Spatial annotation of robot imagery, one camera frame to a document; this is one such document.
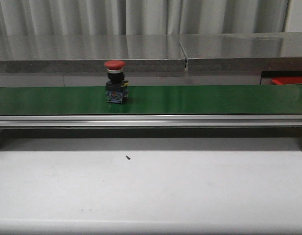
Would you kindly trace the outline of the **red mushroom push button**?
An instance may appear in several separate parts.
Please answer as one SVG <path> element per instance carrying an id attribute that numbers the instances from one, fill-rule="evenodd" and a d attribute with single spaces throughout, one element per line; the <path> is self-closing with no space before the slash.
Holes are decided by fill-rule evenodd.
<path id="1" fill-rule="evenodd" d="M 128 80 L 125 80 L 123 67 L 125 62 L 111 60 L 105 62 L 109 81 L 105 84 L 105 96 L 109 103 L 123 104 L 128 100 Z"/>

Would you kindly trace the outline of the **green conveyor belt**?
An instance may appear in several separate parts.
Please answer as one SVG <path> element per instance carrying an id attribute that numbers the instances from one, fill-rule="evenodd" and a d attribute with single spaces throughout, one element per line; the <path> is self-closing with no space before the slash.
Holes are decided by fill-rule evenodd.
<path id="1" fill-rule="evenodd" d="M 0 88 L 0 115 L 302 114 L 302 85 L 131 86 L 124 104 L 105 87 Z"/>

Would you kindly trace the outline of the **grey right back bench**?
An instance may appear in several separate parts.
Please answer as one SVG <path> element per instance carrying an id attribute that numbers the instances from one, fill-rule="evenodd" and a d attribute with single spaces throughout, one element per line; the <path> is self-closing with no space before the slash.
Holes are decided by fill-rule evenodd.
<path id="1" fill-rule="evenodd" d="M 302 71 L 302 32 L 181 35 L 189 71 Z"/>

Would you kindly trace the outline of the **grey bench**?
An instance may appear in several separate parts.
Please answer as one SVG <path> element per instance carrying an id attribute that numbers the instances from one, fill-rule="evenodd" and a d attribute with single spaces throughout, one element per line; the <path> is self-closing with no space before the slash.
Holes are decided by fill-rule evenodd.
<path id="1" fill-rule="evenodd" d="M 0 36 L 0 73 L 100 73 L 122 60 L 126 72 L 182 72 L 172 35 Z"/>
<path id="2" fill-rule="evenodd" d="M 181 35 L 189 71 L 302 71 L 302 32 Z"/>

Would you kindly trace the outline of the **red plastic bin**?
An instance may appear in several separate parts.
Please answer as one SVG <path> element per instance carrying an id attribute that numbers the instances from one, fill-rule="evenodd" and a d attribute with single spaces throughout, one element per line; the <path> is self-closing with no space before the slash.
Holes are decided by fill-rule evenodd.
<path id="1" fill-rule="evenodd" d="M 302 85 L 302 76 L 274 77 L 271 81 L 276 85 Z"/>

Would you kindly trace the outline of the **grey left back bench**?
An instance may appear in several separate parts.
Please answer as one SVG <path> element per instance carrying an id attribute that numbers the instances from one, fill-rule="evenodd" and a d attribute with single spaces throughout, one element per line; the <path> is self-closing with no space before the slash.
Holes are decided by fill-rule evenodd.
<path id="1" fill-rule="evenodd" d="M 182 72 L 172 35 L 0 36 L 0 73 L 100 73 L 122 60 L 126 72 Z"/>

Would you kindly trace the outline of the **grey pleated curtain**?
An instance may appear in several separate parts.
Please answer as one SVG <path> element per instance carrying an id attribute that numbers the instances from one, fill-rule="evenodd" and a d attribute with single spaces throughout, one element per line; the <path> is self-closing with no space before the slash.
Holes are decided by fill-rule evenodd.
<path id="1" fill-rule="evenodd" d="M 287 0 L 0 0 L 0 35 L 282 32 Z"/>

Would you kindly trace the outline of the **aluminium conveyor frame rail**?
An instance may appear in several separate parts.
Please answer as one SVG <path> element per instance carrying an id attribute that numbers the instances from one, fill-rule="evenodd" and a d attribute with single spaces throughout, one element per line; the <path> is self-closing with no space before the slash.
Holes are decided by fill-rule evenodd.
<path id="1" fill-rule="evenodd" d="M 302 115 L 0 116 L 0 128 L 300 127 Z"/>

